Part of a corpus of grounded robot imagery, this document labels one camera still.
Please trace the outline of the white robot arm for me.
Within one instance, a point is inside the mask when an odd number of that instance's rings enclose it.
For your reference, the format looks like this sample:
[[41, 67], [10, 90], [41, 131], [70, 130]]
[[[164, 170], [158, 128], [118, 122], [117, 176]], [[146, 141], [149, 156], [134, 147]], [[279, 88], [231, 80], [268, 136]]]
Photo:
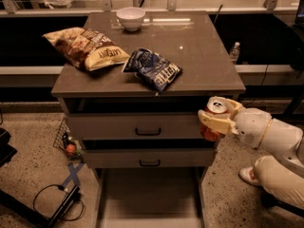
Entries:
[[299, 127], [223, 97], [211, 97], [198, 117], [207, 129], [221, 135], [233, 134], [239, 143], [253, 149], [261, 147], [280, 164], [304, 177], [303, 130]]

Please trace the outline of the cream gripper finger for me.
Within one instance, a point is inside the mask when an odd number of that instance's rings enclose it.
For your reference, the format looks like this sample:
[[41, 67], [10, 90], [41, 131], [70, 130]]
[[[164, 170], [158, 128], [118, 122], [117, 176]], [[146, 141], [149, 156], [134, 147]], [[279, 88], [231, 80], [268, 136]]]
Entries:
[[229, 128], [229, 113], [214, 114], [205, 110], [198, 112], [201, 123], [200, 133], [204, 134], [207, 129], [212, 129], [220, 134], [227, 134]]
[[243, 108], [243, 105], [237, 101], [223, 98], [211, 97], [210, 98], [210, 111], [213, 113], [233, 113]]

